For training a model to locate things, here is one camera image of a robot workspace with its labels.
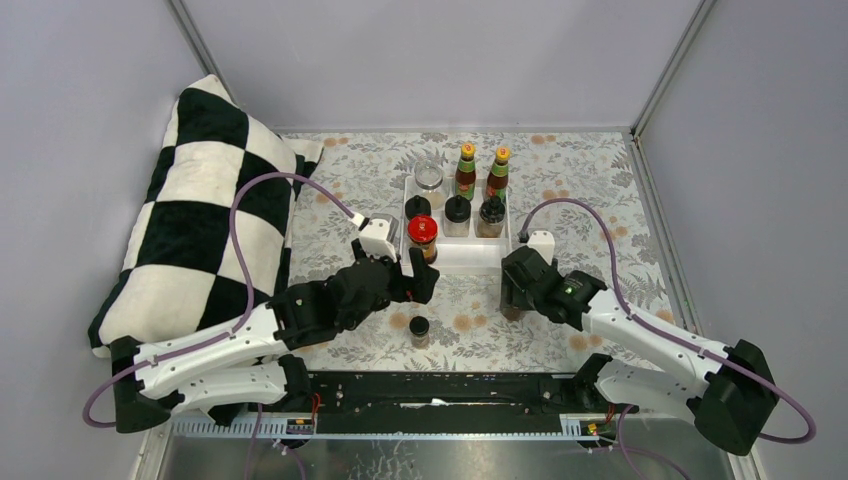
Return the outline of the clear glass jar metal rim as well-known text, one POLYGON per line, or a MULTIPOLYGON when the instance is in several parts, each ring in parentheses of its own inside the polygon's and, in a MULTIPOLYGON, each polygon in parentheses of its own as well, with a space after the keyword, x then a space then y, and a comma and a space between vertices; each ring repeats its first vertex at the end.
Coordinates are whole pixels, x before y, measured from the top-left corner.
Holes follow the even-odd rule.
POLYGON ((444 170, 433 160, 419 160, 413 169, 415 193, 430 203, 433 211, 443 208, 448 197, 444 170))

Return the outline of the white lid brown jar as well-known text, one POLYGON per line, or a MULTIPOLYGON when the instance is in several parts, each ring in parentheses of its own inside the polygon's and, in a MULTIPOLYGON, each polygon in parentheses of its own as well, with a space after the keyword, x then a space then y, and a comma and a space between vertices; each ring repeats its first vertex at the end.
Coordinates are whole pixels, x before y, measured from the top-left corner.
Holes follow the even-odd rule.
POLYGON ((519 308, 516 308, 516 307, 512 307, 512 306, 502 307, 500 309, 500 313, 509 322, 521 321, 525 318, 525 316, 527 314, 527 312, 525 310, 522 310, 522 309, 519 309, 519 308))

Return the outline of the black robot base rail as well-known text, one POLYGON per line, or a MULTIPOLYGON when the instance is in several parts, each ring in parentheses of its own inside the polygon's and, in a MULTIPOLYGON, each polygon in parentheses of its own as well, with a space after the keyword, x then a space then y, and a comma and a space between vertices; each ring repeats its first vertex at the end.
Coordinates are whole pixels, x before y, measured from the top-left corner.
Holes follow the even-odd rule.
POLYGON ((521 434, 623 409, 577 374, 313 371, 306 395, 263 412, 303 414, 320 434, 521 434))

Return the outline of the white plastic organizer tray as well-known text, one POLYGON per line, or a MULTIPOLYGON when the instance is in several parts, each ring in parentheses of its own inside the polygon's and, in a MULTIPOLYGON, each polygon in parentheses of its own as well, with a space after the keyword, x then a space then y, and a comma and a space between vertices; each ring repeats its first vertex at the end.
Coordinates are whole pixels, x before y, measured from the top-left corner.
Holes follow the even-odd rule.
MULTIPOLYGON (((448 197, 451 198, 454 178, 446 176, 448 197)), ((432 210, 431 217, 438 224, 436 246, 438 256, 432 267, 443 275, 497 275, 501 272, 501 259, 512 251, 510 209, 507 202, 504 226, 499 238, 478 238, 476 234, 479 209, 484 201, 486 180, 478 179, 475 183, 474 198, 471 202, 470 231, 467 238, 451 238, 444 235, 443 216, 444 206, 440 210, 432 210)), ((416 185, 412 175, 404 182, 404 196, 401 205, 416 195, 416 185)))

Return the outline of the black white checkered pillow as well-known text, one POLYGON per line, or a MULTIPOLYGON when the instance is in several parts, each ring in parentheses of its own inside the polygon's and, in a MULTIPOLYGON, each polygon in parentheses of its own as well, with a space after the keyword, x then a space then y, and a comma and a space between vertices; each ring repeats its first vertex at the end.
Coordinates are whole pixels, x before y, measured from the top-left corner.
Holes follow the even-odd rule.
POLYGON ((321 160, 237 107, 206 76, 179 95, 118 280, 88 335, 112 343, 179 339, 245 319, 288 283, 291 218, 321 160))

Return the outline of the green label sauce bottle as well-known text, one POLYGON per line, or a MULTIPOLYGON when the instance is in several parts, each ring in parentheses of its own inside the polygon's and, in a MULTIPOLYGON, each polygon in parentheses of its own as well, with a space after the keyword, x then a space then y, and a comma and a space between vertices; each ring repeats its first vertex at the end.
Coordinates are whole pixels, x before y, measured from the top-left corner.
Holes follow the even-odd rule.
POLYGON ((472 201, 476 183, 476 148, 472 143, 461 146, 460 157, 454 175, 454 193, 472 201))

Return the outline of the small black cap spice jar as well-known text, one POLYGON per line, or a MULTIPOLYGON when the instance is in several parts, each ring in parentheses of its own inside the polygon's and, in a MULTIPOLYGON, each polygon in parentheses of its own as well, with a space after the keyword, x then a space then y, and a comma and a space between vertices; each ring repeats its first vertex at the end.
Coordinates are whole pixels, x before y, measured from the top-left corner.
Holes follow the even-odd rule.
POLYGON ((408 324, 411 344, 418 349, 426 348, 430 342, 430 322, 423 316, 414 316, 408 324))

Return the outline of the red label sauce bottle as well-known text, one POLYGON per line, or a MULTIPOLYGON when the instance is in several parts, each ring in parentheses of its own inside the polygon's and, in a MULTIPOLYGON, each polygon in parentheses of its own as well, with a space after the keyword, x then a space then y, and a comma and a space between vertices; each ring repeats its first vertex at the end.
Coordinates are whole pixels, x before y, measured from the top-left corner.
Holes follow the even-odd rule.
POLYGON ((509 160, 512 156, 508 147, 501 146, 495 151, 495 157, 486 182, 484 199, 498 197, 502 201, 506 198, 509 183, 509 160))

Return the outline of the black cap white bean jar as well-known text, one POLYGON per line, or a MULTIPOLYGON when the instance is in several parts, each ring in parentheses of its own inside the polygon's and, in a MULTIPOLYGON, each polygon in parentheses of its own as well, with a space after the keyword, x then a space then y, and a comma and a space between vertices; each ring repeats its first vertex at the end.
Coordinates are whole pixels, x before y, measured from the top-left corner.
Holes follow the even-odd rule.
POLYGON ((405 201, 404 215, 409 221, 417 216, 431 216, 431 202, 421 195, 414 195, 405 201))

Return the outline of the large black lid jar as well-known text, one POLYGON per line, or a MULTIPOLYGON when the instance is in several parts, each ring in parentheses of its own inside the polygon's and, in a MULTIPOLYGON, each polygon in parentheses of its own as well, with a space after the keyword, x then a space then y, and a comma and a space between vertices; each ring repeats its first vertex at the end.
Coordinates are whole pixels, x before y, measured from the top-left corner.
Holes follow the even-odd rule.
POLYGON ((446 237, 467 238, 470 231, 471 202, 462 195, 449 198, 444 205, 443 230, 446 237))

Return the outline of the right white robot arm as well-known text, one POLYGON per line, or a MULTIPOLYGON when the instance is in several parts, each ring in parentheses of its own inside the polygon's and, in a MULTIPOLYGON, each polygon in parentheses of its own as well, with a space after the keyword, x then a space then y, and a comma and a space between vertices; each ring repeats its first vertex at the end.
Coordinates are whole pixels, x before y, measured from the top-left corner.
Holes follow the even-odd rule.
POLYGON ((625 311, 607 285, 579 270, 559 273, 555 261, 523 246, 501 262, 504 308, 534 311, 555 324, 610 340, 652 363, 641 368, 593 354, 580 367, 575 402, 597 412, 609 402, 633 405, 693 425, 714 446, 746 456, 778 403, 759 382, 724 366, 734 361, 773 379, 762 350, 733 347, 691 334, 637 308, 625 311))

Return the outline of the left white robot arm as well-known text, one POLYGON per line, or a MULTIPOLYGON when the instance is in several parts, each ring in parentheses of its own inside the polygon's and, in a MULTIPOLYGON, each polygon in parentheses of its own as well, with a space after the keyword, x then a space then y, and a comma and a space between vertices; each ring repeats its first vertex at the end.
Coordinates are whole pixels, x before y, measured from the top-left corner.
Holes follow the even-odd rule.
POLYGON ((352 265, 325 280, 289 286, 245 319, 169 341, 114 341, 116 430, 140 432, 186 410, 225 405, 310 406, 314 389, 295 351, 352 331, 391 303, 428 303, 440 273, 417 248, 409 258, 406 276, 397 261, 359 253, 352 265))

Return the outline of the red lid sauce jar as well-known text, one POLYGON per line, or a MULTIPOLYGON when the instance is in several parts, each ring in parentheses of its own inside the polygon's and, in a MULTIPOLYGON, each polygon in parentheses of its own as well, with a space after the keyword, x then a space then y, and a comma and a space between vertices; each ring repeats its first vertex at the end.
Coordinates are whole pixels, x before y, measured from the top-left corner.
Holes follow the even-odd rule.
POLYGON ((407 224, 407 237, 413 247, 422 251, 424 260, 428 264, 436 261, 438 256, 436 246, 438 224, 431 216, 417 215, 412 217, 407 224))

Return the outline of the black cap brown spice shaker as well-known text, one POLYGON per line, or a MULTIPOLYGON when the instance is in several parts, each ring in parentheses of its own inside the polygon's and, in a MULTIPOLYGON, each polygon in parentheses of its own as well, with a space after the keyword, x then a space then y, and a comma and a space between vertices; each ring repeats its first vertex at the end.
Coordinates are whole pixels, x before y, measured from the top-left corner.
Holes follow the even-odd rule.
POLYGON ((479 209, 476 226, 478 238, 499 238, 501 236, 506 207, 502 199, 493 195, 484 200, 479 209))

